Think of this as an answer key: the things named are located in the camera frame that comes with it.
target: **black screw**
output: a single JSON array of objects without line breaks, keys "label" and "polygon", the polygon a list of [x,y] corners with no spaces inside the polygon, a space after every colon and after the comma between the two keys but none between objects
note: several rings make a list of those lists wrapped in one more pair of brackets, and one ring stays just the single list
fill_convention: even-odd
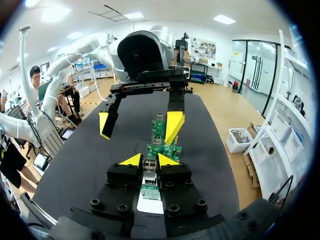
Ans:
[{"label": "black screw", "polygon": [[114,184],[114,181],[112,181],[111,179],[108,179],[106,182],[105,182],[105,185],[107,185],[108,187],[112,186]]},{"label": "black screw", "polygon": [[203,199],[200,199],[200,200],[198,200],[198,201],[196,202],[196,205],[197,205],[198,207],[204,208],[205,206],[207,206],[207,202],[206,202],[205,200],[203,200]]},{"label": "black screw", "polygon": [[180,206],[178,204],[171,204],[168,208],[168,211],[171,213],[176,213],[180,210]]},{"label": "black screw", "polygon": [[125,188],[126,190],[131,189],[131,187],[132,187],[132,183],[131,183],[131,182],[129,182],[129,181],[125,182],[124,188]]},{"label": "black screw", "polygon": [[250,222],[248,223],[248,229],[249,229],[249,231],[255,231],[255,230],[258,229],[258,227],[259,227],[259,223],[258,223],[257,221],[250,221]]},{"label": "black screw", "polygon": [[245,211],[240,211],[240,212],[238,212],[238,218],[240,220],[245,220],[248,218],[248,214]]},{"label": "black screw", "polygon": [[190,187],[192,185],[192,180],[191,179],[185,180],[184,184],[186,187]]},{"label": "black screw", "polygon": [[104,240],[105,239],[105,235],[102,232],[93,231],[91,233],[91,239]]},{"label": "black screw", "polygon": [[118,206],[116,206],[116,209],[117,209],[119,212],[122,212],[122,213],[124,213],[124,212],[126,212],[126,211],[129,210],[128,206],[125,205],[124,203],[121,203],[121,204],[119,204]]},{"label": "black screw", "polygon": [[173,187],[175,184],[172,182],[172,181],[167,181],[166,183],[165,183],[165,186],[167,186],[168,188],[171,188],[171,187]]},{"label": "black screw", "polygon": [[91,207],[93,207],[94,209],[101,209],[102,207],[102,204],[99,199],[96,199],[96,198],[92,199],[90,203],[91,203]]}]

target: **yellow triangular pad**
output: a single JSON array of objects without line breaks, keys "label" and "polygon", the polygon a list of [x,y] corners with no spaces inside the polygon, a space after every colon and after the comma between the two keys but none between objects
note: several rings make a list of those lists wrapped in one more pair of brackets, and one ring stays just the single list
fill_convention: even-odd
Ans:
[{"label": "yellow triangular pad", "polygon": [[168,111],[166,113],[165,144],[172,143],[184,123],[185,115],[182,111]]},{"label": "yellow triangular pad", "polygon": [[158,159],[159,159],[160,167],[161,167],[161,166],[165,166],[165,165],[167,165],[167,164],[170,164],[170,165],[179,165],[179,163],[177,163],[176,161],[171,160],[170,158],[162,155],[161,153],[158,153]]},{"label": "yellow triangular pad", "polygon": [[129,159],[127,159],[123,162],[120,162],[119,165],[132,164],[133,166],[139,166],[141,155],[142,155],[141,153],[138,153],[137,155],[134,155],[134,156],[130,157]]},{"label": "yellow triangular pad", "polygon": [[107,118],[109,116],[109,113],[108,112],[99,112],[99,125],[100,125],[100,135],[108,140],[110,140],[110,137],[107,137],[106,135],[104,135],[102,132],[103,132],[103,129],[105,127],[105,124],[106,124],[106,121],[107,121]]}]

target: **black mat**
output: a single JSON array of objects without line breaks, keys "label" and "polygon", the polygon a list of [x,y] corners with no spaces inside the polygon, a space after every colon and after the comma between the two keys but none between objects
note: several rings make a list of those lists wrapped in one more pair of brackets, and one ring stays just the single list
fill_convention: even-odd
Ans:
[{"label": "black mat", "polygon": [[[146,154],[152,120],[157,113],[166,113],[168,99],[167,92],[123,99],[111,140],[99,135],[101,103],[62,146],[33,200],[55,219],[69,216],[71,207],[91,212],[90,200],[104,185],[110,165],[136,153]],[[185,95],[185,123],[178,135],[180,162],[190,166],[192,180],[207,201],[208,216],[230,218],[239,211],[235,178],[216,126],[199,96]],[[163,215],[137,212],[134,224],[133,238],[166,236]]]}]

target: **glasses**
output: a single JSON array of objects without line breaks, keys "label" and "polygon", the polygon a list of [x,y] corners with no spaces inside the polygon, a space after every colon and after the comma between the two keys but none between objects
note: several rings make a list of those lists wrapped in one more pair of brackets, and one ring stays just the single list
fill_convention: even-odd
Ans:
[{"label": "glasses", "polygon": [[33,79],[33,80],[37,80],[37,79],[40,79],[40,77],[41,77],[41,76],[40,76],[40,74],[39,74],[38,76],[33,76],[32,79]]}]

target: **workbench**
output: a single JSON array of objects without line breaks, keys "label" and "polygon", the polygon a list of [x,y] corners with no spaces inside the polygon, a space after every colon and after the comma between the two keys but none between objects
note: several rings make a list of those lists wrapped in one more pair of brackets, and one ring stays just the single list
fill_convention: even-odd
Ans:
[{"label": "workbench", "polygon": [[[90,213],[90,200],[103,187],[111,164],[137,153],[146,155],[152,120],[157,113],[166,113],[168,100],[169,93],[163,91],[124,98],[111,140],[99,135],[98,112],[105,106],[102,102],[54,157],[33,200],[56,220],[68,217],[72,207]],[[233,171],[217,128],[197,95],[185,95],[185,123],[178,136],[180,162],[190,167],[193,183],[207,202],[208,216],[234,216],[240,207]],[[31,214],[28,221],[37,222]],[[131,237],[166,237],[164,216],[136,211]]]}]

